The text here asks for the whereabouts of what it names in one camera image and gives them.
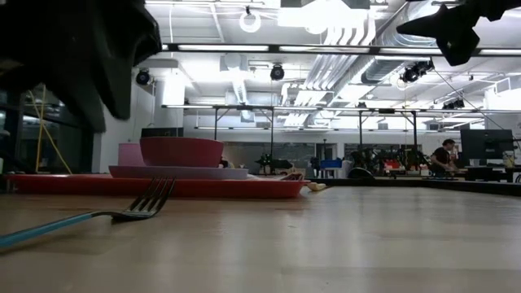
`fork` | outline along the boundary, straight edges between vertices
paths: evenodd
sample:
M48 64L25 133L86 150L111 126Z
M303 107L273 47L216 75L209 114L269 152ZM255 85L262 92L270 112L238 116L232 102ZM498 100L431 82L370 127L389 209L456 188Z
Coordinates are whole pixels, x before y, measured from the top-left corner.
M5 234L0 236L0 248L9 247L51 231L92 219L96 216L111 216L112 219L116 221L139 221L149 219L155 216L164 206L166 199L173 191L174 183L175 179L153 178L150 185L147 187L147 190L137 197L129 207L122 212L87 212L15 233Z

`table surface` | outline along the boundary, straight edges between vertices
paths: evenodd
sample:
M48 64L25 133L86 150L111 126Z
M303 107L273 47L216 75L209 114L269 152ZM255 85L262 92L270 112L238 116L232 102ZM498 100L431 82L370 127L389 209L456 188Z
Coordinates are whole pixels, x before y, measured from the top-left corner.
M288 201L169 200L0 251L8 292L519 292L521 201L334 187ZM131 199L0 195L0 234Z

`red bowl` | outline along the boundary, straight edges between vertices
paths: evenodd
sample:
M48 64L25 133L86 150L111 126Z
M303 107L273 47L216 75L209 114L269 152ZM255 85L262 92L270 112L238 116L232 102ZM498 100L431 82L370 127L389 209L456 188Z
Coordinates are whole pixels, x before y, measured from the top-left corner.
M224 143L201 138L141 138L147 166L217 167Z

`blue fork handle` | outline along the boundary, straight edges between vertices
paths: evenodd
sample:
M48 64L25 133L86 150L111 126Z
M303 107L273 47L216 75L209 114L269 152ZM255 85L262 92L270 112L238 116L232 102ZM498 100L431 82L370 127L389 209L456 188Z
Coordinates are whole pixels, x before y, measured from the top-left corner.
M6 234L0 236L0 248L9 247L13 244L35 238L37 236L49 233L51 231L66 227L68 225L74 225L81 221L89 220L95 215L93 212L87 212L77 216L71 216L62 220L54 221L37 227L21 230L15 233Z

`red tray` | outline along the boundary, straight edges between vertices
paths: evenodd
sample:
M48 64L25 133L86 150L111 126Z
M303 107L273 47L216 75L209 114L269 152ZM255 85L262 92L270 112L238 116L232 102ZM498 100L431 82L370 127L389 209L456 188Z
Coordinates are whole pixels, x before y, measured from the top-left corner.
M140 195L151 179L110 175L10 175L15 192L33 195ZM177 198L289 199L308 181L176 180Z

